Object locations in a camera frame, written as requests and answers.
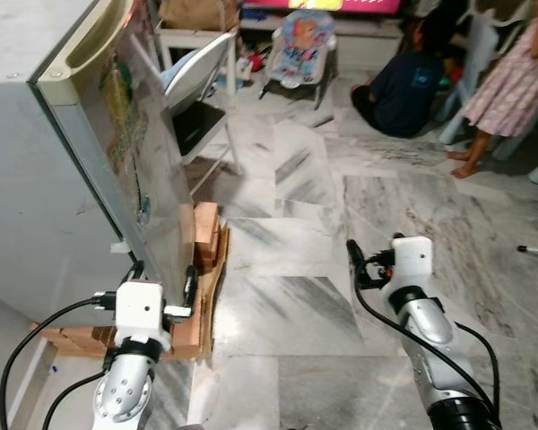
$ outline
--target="child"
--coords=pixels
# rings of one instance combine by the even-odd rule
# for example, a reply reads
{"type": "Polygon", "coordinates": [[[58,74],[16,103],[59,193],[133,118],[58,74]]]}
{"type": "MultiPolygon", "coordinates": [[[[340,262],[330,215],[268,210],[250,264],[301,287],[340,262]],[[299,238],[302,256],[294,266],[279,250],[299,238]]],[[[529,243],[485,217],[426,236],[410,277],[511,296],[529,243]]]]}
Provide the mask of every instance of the child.
{"type": "Polygon", "coordinates": [[[436,58],[443,47],[442,22],[429,15],[412,35],[414,50],[394,57],[372,82],[353,87],[360,115],[381,133],[413,137],[429,120],[444,68],[436,58]]]}
{"type": "Polygon", "coordinates": [[[502,59],[464,109],[478,133],[468,152],[449,152],[450,159],[465,161],[451,174],[465,178],[476,165],[494,134],[517,136],[538,109],[538,18],[502,59]]]}

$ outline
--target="refrigerator door handle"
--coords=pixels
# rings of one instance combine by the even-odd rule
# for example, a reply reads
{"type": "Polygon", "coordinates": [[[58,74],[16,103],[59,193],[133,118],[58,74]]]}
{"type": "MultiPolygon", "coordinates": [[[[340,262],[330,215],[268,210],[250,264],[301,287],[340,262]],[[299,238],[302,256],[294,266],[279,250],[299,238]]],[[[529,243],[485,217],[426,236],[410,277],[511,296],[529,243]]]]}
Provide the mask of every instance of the refrigerator door handle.
{"type": "Polygon", "coordinates": [[[140,0],[100,0],[40,77],[48,104],[76,105],[79,77],[86,69],[99,68],[112,43],[119,39],[140,0]]]}

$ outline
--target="black wire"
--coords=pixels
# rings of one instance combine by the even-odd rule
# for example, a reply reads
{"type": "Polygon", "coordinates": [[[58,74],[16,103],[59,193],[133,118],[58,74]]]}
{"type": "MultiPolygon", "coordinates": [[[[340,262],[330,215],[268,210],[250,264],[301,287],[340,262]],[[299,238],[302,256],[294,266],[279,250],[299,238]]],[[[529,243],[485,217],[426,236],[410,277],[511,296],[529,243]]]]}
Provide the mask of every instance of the black wire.
{"type": "Polygon", "coordinates": [[[99,301],[100,299],[98,297],[92,297],[92,298],[88,298],[87,300],[82,300],[81,302],[77,302],[77,303],[74,303],[73,305],[69,305],[68,307],[65,307],[61,311],[58,311],[52,316],[48,317],[44,322],[42,322],[40,325],[38,325],[38,327],[32,330],[28,334],[28,336],[26,336],[18,344],[16,349],[8,358],[8,361],[6,361],[6,365],[4,366],[4,371],[2,372],[2,379],[0,380],[0,426],[2,427],[2,430],[8,430],[8,416],[6,413],[6,385],[8,384],[8,376],[10,375],[10,371],[12,370],[12,365],[14,363],[14,360],[20,355],[20,353],[26,347],[26,345],[28,345],[30,341],[34,339],[38,333],[40,333],[46,326],[48,326],[54,320],[56,320],[60,316],[67,314],[68,312],[71,312],[74,309],[77,309],[79,307],[83,307],[87,305],[96,305],[97,303],[99,303],[99,301]]]}
{"type": "Polygon", "coordinates": [[[78,381],[77,383],[70,385],[68,388],[60,392],[60,394],[56,397],[54,400],[54,403],[52,403],[52,406],[50,406],[50,409],[48,409],[48,413],[46,414],[46,418],[44,418],[44,425],[42,426],[42,430],[48,430],[50,427],[50,421],[52,420],[52,416],[54,415],[54,412],[56,411],[56,408],[60,403],[62,403],[62,400],[70,394],[73,390],[76,390],[86,383],[92,383],[96,379],[100,379],[104,374],[106,374],[105,371],[101,371],[97,374],[93,374],[92,376],[88,376],[85,379],[82,379],[81,381],[78,381]]]}
{"type": "Polygon", "coordinates": [[[142,187],[140,186],[140,178],[137,175],[137,166],[135,163],[135,156],[132,157],[132,161],[134,162],[134,177],[135,177],[135,189],[137,192],[137,210],[140,212],[143,211],[143,205],[142,205],[142,187]]]}
{"type": "Polygon", "coordinates": [[[453,368],[455,372],[460,374],[478,393],[479,396],[481,396],[482,401],[484,402],[484,405],[486,406],[486,409],[490,412],[494,419],[494,424],[501,428],[500,419],[499,416],[496,413],[496,409],[494,408],[494,405],[490,402],[489,397],[486,395],[486,392],[482,389],[482,387],[467,373],[464,371],[464,369],[459,366],[457,363],[455,363],[453,360],[448,358],[445,354],[440,352],[438,349],[434,348],[432,345],[430,345],[427,341],[419,338],[414,333],[411,333],[410,331],[406,330],[405,328],[401,327],[397,323],[389,320],[384,315],[379,314],[377,311],[375,311],[372,307],[370,307],[367,302],[365,301],[364,297],[360,294],[359,289],[359,282],[356,280],[353,282],[355,294],[357,295],[357,299],[359,300],[359,303],[369,312],[371,315],[373,315],[375,318],[377,318],[382,323],[385,323],[389,327],[397,330],[402,335],[406,336],[410,340],[414,340],[416,343],[421,345],[423,348],[427,349],[429,352],[440,358],[443,362],[445,362],[447,365],[453,368]]]}
{"type": "Polygon", "coordinates": [[[493,395],[493,403],[494,408],[496,409],[496,415],[500,416],[500,372],[499,372],[499,361],[496,358],[496,354],[494,354],[494,349],[492,349],[492,345],[476,330],[471,329],[470,327],[466,327],[465,325],[455,322],[456,327],[458,327],[460,330],[464,330],[467,333],[472,334],[476,339],[478,339],[482,345],[486,348],[488,351],[488,354],[490,356],[490,362],[492,363],[492,388],[494,390],[493,395]]]}

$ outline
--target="pink screen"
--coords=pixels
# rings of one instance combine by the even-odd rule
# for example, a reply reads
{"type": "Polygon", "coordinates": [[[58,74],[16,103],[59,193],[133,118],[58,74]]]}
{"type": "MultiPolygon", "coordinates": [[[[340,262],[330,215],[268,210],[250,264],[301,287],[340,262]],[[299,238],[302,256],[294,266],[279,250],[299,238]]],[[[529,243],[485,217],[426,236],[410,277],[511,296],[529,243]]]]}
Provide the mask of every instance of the pink screen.
{"type": "MultiPolygon", "coordinates": [[[[325,9],[357,13],[396,13],[398,11],[398,7],[401,4],[401,0],[339,0],[339,4],[341,4],[341,2],[342,5],[340,8],[325,7],[325,9]]],[[[291,3],[291,0],[245,0],[245,3],[283,8],[294,7],[294,4],[291,3]]],[[[310,0],[307,0],[306,3],[308,5],[307,8],[313,8],[310,7],[310,0]]]]}

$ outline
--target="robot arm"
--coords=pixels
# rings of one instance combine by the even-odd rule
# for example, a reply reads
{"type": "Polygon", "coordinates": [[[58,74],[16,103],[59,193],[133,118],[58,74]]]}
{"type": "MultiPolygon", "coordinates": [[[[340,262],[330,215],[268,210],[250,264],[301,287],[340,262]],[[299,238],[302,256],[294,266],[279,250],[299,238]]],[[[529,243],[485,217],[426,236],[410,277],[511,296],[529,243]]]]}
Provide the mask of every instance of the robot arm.
{"type": "MultiPolygon", "coordinates": [[[[141,430],[152,411],[154,369],[171,348],[169,327],[193,313],[197,273],[187,269],[186,300],[165,306],[160,284],[141,280],[132,269],[116,293],[116,348],[93,399],[93,430],[141,430]]],[[[203,430],[201,426],[183,427],[203,430]]]]}
{"type": "Polygon", "coordinates": [[[347,247],[361,303],[369,310],[360,295],[361,289],[379,288],[387,309],[396,315],[396,324],[401,328],[399,331],[412,335],[403,336],[403,347],[412,361],[414,381],[433,428],[501,428],[486,394],[479,386],[476,390],[476,383],[469,383],[466,378],[472,379],[473,369],[463,353],[459,329],[447,319],[439,300],[427,297],[425,293],[432,275],[432,242],[422,236],[398,235],[390,250],[368,260],[354,241],[349,241],[347,247]],[[380,279],[372,279],[367,273],[370,263],[380,266],[380,279]],[[428,351],[419,340],[460,367],[464,376],[428,351]]]}

